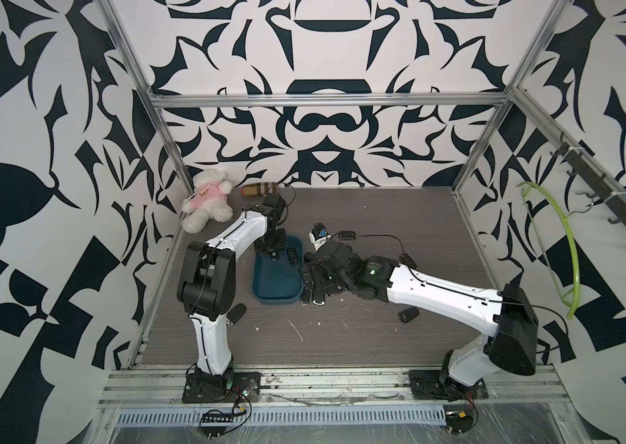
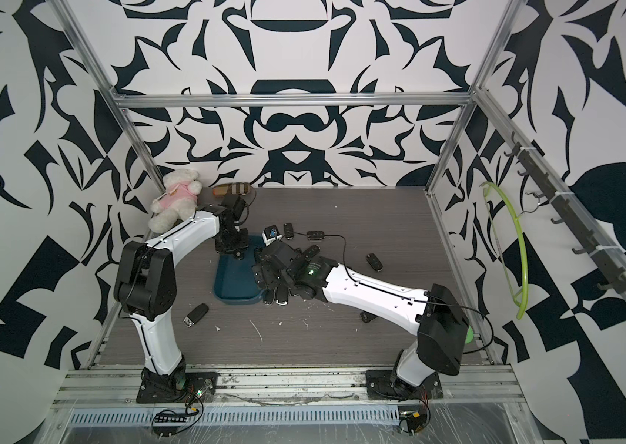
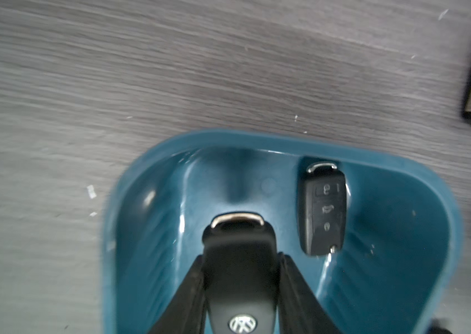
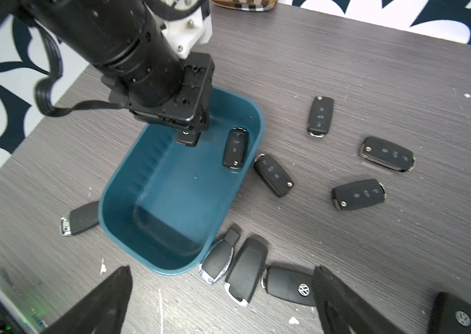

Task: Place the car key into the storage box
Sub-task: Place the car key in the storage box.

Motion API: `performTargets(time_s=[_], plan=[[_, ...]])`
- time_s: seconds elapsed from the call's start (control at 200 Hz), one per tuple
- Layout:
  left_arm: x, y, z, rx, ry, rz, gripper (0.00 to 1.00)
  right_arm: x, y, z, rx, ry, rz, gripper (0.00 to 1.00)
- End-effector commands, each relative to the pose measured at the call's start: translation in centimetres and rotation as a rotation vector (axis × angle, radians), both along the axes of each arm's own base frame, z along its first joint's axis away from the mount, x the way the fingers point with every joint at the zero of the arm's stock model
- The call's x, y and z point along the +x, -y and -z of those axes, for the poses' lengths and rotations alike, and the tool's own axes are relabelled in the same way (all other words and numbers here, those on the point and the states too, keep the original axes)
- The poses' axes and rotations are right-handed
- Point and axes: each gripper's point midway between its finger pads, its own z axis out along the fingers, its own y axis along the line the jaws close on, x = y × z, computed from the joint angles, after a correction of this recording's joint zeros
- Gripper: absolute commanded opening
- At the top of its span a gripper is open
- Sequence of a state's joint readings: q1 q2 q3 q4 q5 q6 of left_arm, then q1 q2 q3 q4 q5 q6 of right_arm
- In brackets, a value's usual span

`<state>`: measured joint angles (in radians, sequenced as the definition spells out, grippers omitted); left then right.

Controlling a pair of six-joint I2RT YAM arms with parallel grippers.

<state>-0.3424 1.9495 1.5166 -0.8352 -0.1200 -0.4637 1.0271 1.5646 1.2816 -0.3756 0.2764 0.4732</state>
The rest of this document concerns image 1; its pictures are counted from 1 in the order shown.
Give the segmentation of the teal plastic storage box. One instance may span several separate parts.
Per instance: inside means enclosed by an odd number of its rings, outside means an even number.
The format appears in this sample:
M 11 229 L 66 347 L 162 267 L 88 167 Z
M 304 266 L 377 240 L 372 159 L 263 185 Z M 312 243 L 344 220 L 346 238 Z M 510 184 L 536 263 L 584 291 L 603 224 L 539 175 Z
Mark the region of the teal plastic storage box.
M 304 289 L 300 268 L 303 264 L 303 244 L 296 236 L 287 236 L 288 247 L 294 246 L 300 262 L 291 265 L 286 251 L 279 260 L 267 255 L 255 255 L 252 290 L 255 299 L 264 305 L 289 305 L 300 301 Z

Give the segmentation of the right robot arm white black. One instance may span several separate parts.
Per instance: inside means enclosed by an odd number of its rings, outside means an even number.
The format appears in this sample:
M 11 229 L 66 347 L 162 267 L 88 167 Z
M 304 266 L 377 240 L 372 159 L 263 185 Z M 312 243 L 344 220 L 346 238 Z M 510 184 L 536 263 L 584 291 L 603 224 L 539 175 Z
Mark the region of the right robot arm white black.
M 475 340 L 446 353 L 437 379 L 442 390 L 468 391 L 498 371 L 523 377 L 536 372 L 539 320 L 516 285 L 501 290 L 470 287 L 426 275 L 405 255 L 363 259 L 336 240 L 308 253 L 300 272 L 304 303 L 323 305 L 328 297 L 350 292 L 364 300 L 426 310 L 475 329 Z

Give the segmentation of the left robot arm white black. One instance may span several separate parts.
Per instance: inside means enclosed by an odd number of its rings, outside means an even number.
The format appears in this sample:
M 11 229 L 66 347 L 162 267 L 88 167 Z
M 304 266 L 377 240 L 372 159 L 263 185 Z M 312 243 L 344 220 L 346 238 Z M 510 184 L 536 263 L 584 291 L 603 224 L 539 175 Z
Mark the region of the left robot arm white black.
M 187 247 L 178 300 L 194 327 L 197 371 L 224 377 L 231 368 L 226 314 L 236 295 L 237 260 L 255 245 L 265 253 L 285 248 L 281 214 L 281 210 L 257 205 L 242 212 L 219 235 Z

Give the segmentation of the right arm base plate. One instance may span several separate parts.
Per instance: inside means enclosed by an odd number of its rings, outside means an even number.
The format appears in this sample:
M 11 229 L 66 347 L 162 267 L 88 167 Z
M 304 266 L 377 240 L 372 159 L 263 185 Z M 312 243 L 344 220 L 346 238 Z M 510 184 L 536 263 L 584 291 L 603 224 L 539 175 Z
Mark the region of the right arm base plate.
M 472 387 L 464 386 L 451 377 L 443 377 L 441 370 L 410 370 L 409 384 L 415 400 L 464 401 L 488 399 L 485 382 L 480 380 Z

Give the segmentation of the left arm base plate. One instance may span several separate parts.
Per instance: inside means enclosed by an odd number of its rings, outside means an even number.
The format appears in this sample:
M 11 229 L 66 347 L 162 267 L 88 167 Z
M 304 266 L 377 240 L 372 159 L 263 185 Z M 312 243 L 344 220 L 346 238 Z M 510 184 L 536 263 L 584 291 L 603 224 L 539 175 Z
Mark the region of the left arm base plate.
M 227 371 L 213 376 L 196 368 L 186 375 L 181 401 L 185 404 L 233 403 L 258 400 L 261 389 L 259 372 Z

